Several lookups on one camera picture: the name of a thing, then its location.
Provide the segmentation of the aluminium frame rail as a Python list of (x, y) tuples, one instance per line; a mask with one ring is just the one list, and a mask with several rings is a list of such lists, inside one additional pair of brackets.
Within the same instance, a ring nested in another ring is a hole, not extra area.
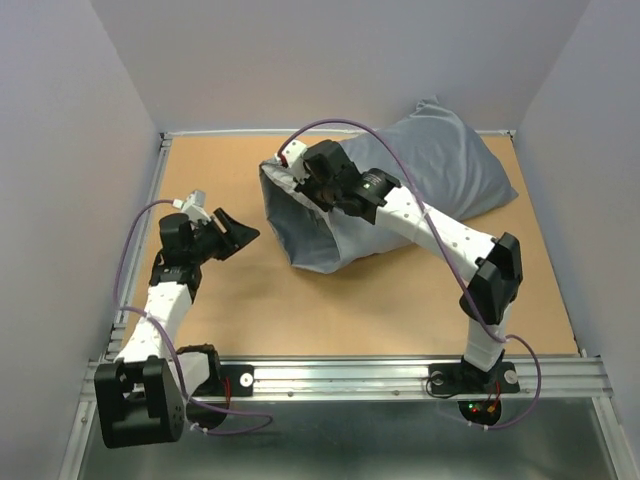
[[(515, 355), (513, 376), (520, 390), (501, 395), (504, 399), (528, 399), (541, 386), (542, 399), (610, 398), (613, 388), (599, 358), (548, 356), (536, 368), (529, 356)], [(456, 356), (382, 357), (227, 357), (223, 366), (253, 367), (253, 394), (239, 402), (301, 401), (421, 401), (427, 376), (437, 364), (453, 365)]]

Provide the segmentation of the metal front panel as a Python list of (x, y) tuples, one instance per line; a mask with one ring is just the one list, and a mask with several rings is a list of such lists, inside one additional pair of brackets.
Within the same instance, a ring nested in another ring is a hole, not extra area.
[(249, 435), (188, 432), (176, 443), (110, 450), (90, 437), (83, 479), (612, 479), (587, 399), (544, 400), (516, 426), (464, 425), (452, 402), (272, 406)]

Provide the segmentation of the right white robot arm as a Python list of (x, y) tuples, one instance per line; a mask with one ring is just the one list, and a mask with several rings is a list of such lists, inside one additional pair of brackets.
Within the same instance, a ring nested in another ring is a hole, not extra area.
[(519, 240), (473, 230), (416, 199), (379, 168), (360, 172), (342, 146), (293, 140), (280, 155), (296, 192), (323, 212), (334, 209), (388, 229), (440, 255), (461, 281), (460, 307), (469, 318), (467, 344), (453, 378), (472, 390), (493, 383), (504, 356), (505, 326), (523, 280)]

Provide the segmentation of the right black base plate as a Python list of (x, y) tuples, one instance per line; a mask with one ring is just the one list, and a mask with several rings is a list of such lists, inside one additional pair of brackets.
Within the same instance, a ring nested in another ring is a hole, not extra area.
[(435, 363), (428, 367), (430, 391), (436, 396), (482, 395), (499, 388), (501, 393), (520, 392), (515, 365), (503, 362), (489, 372), (483, 372), (467, 364)]

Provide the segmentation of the grey pillowcase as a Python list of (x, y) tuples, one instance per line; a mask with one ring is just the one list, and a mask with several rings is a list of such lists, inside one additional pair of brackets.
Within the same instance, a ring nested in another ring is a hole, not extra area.
[[(395, 194), (421, 213), (421, 199), (431, 219), (438, 214), (459, 222), (515, 200), (498, 158), (475, 130), (435, 97), (376, 136), (362, 133), (340, 143), (359, 171), (382, 170), (401, 183)], [(409, 239), (338, 208), (322, 211), (296, 191), (291, 171), (276, 159), (262, 162), (259, 180), (266, 218), (289, 264), (321, 274), (351, 262), (409, 244)]]

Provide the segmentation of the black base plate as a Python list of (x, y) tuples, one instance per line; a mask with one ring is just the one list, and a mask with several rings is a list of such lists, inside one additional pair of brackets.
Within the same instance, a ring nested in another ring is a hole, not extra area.
[(183, 366), (187, 392), (194, 397), (248, 398), (254, 393), (255, 369), (249, 364), (222, 364), (218, 372), (203, 365)]
[(515, 365), (503, 362), (489, 372), (483, 372), (467, 364), (435, 363), (428, 367), (430, 391), (436, 396), (482, 395), (499, 388), (501, 393), (520, 392)]

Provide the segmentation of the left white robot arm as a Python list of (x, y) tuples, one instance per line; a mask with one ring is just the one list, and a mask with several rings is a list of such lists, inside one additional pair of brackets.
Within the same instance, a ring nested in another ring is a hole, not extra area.
[(230, 258), (259, 235), (221, 208), (207, 215), (182, 207), (160, 219), (146, 303), (123, 309), (139, 317), (134, 332), (114, 361), (94, 373), (106, 447), (176, 442), (188, 421), (214, 434), (230, 414), (233, 378), (215, 347), (176, 348), (174, 338), (194, 304), (203, 264)]

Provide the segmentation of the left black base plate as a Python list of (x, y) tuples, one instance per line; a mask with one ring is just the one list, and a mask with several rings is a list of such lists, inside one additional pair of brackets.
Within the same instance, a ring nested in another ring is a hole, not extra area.
[(218, 372), (203, 365), (183, 366), (187, 392), (194, 397), (248, 398), (254, 393), (255, 369), (249, 364), (222, 364)]

